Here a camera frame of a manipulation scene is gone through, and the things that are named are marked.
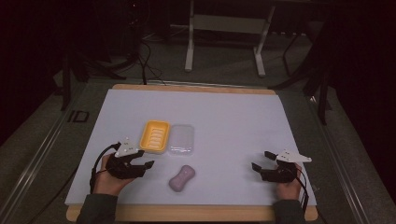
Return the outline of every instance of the soap bar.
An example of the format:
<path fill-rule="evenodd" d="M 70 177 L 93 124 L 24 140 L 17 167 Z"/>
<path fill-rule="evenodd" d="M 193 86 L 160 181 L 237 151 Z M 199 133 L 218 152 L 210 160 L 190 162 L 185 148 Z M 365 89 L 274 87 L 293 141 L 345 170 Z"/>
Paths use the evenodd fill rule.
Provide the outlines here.
<path fill-rule="evenodd" d="M 195 171 L 189 165 L 181 167 L 180 172 L 169 180 L 169 187 L 176 192 L 181 192 L 184 186 L 195 176 Z"/>

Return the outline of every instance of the dark sleeve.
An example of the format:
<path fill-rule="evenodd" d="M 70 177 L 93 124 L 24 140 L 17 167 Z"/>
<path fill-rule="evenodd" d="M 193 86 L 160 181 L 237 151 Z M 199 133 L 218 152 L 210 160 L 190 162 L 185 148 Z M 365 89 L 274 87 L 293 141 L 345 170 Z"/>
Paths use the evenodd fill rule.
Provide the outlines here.
<path fill-rule="evenodd" d="M 304 224 L 304 212 L 297 200 L 281 200 L 274 204 L 276 224 Z"/>
<path fill-rule="evenodd" d="M 85 198 L 77 223 L 114 223 L 118 197 L 107 194 L 89 194 Z"/>

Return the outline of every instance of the desk leg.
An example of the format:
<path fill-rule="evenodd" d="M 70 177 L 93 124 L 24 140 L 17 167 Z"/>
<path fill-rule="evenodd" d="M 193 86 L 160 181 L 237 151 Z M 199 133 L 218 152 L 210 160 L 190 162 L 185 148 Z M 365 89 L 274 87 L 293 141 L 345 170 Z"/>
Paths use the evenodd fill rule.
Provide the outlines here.
<path fill-rule="evenodd" d="M 259 77 L 265 76 L 264 65 L 262 63 L 262 46 L 264 45 L 265 38 L 268 35 L 268 29 L 270 28 L 271 19 L 274 15 L 274 11 L 275 11 L 275 6 L 271 6 L 271 9 L 270 9 L 267 19 L 266 19 L 266 22 L 265 22 L 264 26 L 262 27 L 262 33 L 261 33 L 261 39 L 260 39 L 259 45 L 257 47 L 254 47 L 254 49 L 253 49 L 254 58 L 256 60 L 257 72 L 259 74 Z"/>
<path fill-rule="evenodd" d="M 194 0 L 190 0 L 190 25 L 189 25 L 189 45 L 187 47 L 186 65 L 184 70 L 192 70 L 192 60 L 194 57 Z"/>

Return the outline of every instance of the soap dish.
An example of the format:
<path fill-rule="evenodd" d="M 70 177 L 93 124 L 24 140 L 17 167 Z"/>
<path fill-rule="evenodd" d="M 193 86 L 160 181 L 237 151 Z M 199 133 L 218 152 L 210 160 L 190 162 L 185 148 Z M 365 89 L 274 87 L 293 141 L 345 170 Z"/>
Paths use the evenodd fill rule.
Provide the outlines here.
<path fill-rule="evenodd" d="M 168 141 L 170 124 L 162 120 L 149 120 L 146 123 L 140 148 L 147 152 L 163 153 Z"/>

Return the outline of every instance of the person's left hand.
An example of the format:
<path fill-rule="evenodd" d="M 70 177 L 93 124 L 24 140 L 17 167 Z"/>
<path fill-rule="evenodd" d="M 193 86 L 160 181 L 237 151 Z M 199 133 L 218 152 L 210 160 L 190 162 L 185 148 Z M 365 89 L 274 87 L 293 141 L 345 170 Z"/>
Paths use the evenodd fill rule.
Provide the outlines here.
<path fill-rule="evenodd" d="M 119 196 L 121 190 L 131 183 L 132 179 L 118 179 L 106 171 L 106 164 L 110 155 L 102 157 L 101 172 L 96 174 L 95 186 L 93 188 L 94 194 L 109 194 Z"/>

